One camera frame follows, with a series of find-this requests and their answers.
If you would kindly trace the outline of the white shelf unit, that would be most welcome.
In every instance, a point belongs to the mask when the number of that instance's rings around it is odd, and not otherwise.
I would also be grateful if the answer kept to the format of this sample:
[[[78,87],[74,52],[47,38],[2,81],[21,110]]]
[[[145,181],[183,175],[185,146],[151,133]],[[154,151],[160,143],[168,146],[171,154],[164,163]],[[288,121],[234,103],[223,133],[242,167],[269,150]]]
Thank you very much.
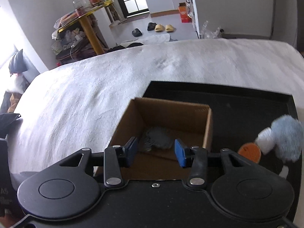
[[[197,37],[200,39],[200,32],[197,25],[197,19],[195,17],[196,8],[194,7],[194,1],[193,0],[185,0],[186,8],[187,8],[187,16],[192,21],[192,26],[194,28],[194,31],[197,34]]]

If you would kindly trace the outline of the white fuzzy blanket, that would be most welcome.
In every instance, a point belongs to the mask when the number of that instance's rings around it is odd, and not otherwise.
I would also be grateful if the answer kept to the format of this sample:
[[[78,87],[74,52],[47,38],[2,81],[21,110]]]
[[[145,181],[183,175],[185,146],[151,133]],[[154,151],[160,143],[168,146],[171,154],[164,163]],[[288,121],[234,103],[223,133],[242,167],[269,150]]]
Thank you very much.
[[[292,94],[303,119],[303,57],[287,43],[206,39],[137,46],[35,77],[7,136],[11,173],[41,171],[83,147],[103,151],[129,101],[153,80]]]

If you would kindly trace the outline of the clear glass jar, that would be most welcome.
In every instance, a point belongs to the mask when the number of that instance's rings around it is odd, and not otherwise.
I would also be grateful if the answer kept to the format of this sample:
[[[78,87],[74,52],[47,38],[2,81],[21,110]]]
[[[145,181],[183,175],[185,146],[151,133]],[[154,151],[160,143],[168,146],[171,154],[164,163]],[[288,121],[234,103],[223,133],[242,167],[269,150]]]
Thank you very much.
[[[73,0],[73,6],[78,16],[82,16],[86,11],[85,0]]]

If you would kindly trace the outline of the black tray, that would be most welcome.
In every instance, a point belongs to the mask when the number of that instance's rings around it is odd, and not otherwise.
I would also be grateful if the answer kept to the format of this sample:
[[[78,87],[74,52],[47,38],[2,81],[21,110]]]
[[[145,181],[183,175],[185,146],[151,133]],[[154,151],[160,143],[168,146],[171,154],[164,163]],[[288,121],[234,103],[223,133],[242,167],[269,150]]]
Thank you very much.
[[[291,95],[234,86],[153,81],[147,98],[208,104],[213,111],[213,141],[204,190],[186,189],[179,182],[159,188],[143,185],[147,227],[293,227],[301,182],[301,160],[283,163],[274,153],[259,164],[245,164],[237,155],[242,144],[279,116],[297,118]]]

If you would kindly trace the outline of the light blue fluffy plush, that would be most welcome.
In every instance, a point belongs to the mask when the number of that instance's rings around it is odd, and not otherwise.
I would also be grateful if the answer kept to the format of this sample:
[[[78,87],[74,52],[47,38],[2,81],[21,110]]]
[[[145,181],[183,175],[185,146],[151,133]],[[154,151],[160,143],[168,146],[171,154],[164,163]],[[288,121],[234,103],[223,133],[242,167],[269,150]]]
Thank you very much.
[[[296,162],[303,147],[303,126],[290,115],[283,115],[271,124],[276,157],[283,162]]]

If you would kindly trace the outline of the clutter pile under table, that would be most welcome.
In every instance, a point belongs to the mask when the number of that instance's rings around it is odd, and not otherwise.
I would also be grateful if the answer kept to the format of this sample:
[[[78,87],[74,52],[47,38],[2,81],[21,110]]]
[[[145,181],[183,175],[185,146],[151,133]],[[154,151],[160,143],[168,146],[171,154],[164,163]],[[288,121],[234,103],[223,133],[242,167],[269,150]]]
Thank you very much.
[[[58,37],[51,46],[58,64],[64,65],[97,55],[78,21],[58,33]]]

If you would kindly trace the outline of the dark grey knitted cloth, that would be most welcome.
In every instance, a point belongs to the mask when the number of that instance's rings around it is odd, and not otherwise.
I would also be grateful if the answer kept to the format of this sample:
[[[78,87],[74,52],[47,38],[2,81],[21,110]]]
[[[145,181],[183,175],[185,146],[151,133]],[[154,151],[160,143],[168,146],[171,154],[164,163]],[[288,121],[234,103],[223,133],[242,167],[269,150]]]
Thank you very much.
[[[174,139],[171,131],[165,127],[150,127],[144,131],[140,138],[139,150],[149,152],[153,149],[171,149]]]

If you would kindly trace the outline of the yellow round table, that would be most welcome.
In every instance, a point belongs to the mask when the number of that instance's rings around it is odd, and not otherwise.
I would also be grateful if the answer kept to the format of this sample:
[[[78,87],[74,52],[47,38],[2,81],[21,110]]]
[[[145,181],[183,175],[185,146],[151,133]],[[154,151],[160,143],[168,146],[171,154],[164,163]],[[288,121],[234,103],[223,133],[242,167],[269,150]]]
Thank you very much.
[[[80,17],[77,17],[76,19],[72,20],[71,22],[67,23],[65,26],[62,26],[58,29],[58,33],[66,30],[68,27],[72,26],[73,24],[75,24],[76,22],[80,22],[86,36],[87,39],[89,40],[89,42],[91,43],[95,53],[97,55],[102,55],[104,54],[104,50],[103,47],[101,45],[101,42],[99,41],[96,33],[93,30],[93,27],[91,25],[91,22],[88,19],[88,16],[93,14],[94,12],[104,8],[104,7],[108,7],[109,5],[113,4],[113,0],[107,0],[103,3],[103,5],[100,6],[96,6],[93,7],[90,11],[86,12],[85,14],[83,14]]]

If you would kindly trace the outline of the brown cardboard box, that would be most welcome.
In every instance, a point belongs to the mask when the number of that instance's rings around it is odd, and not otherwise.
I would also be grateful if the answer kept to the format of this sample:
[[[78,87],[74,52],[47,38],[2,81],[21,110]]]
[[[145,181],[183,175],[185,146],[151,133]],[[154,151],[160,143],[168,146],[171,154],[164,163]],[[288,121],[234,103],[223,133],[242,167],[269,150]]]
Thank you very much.
[[[190,170],[179,166],[175,140],[182,140],[187,147],[210,150],[212,133],[212,110],[206,104],[135,98],[117,124],[109,146],[123,146],[133,136],[139,141],[132,165],[121,169],[125,181],[185,179]]]

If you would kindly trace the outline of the orange cardboard box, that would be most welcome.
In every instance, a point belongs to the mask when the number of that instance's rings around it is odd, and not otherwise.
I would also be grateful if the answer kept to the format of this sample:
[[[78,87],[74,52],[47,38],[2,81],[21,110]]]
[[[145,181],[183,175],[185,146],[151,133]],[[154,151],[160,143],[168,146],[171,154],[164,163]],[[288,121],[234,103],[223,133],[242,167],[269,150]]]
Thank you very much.
[[[182,23],[190,23],[192,19],[188,16],[188,8],[186,3],[180,3],[178,6],[180,18]]]

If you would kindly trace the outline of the beige slipper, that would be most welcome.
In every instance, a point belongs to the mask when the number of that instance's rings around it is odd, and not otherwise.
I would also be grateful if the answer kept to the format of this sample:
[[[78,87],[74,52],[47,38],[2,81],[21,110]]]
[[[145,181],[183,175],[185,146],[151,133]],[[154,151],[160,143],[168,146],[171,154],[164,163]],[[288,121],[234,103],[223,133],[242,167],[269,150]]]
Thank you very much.
[[[165,26],[165,31],[166,31],[167,33],[171,33],[171,32],[174,32],[174,31],[175,31],[175,28],[174,28],[174,26],[172,26],[172,25],[166,25],[166,26]]]
[[[155,32],[162,32],[162,31],[164,31],[164,26],[161,25],[161,24],[157,24],[157,25],[155,26],[154,31],[155,31]]]

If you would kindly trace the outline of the beige slipper left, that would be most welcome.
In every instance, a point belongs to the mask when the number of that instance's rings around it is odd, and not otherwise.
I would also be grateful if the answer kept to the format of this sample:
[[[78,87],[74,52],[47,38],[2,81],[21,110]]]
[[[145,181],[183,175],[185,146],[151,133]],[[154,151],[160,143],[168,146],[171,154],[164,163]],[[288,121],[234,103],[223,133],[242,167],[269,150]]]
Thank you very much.
[[[155,31],[155,32],[162,32],[162,31],[164,31],[164,26],[161,25],[161,24],[157,24],[157,25],[155,26],[154,31]]]

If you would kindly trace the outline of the black bag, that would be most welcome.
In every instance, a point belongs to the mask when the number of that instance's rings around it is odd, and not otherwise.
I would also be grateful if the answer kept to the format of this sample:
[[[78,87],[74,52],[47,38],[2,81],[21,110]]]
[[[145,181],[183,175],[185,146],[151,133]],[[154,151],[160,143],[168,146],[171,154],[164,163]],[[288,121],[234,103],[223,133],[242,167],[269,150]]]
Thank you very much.
[[[24,58],[23,58],[23,49],[16,52],[9,63],[9,72],[10,74],[21,74],[23,72],[26,72],[28,70]]]

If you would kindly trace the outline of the orange round soft toy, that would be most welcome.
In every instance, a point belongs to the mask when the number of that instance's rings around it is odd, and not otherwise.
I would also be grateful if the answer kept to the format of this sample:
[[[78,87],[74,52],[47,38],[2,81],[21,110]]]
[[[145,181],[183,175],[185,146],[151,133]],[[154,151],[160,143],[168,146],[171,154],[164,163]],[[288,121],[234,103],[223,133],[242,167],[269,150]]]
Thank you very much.
[[[249,142],[241,146],[237,153],[257,164],[261,159],[261,150],[259,146],[253,142]]]

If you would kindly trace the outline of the beige slipper right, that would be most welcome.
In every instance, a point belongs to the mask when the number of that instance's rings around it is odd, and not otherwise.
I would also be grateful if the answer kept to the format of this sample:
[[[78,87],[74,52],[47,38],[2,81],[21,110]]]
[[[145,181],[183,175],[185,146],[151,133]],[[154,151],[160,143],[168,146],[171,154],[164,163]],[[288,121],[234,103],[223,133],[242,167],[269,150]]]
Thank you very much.
[[[175,31],[175,28],[174,28],[174,26],[172,26],[172,25],[166,25],[166,26],[165,26],[165,31],[166,31],[167,33],[171,33],[171,32],[174,32],[174,31]]]

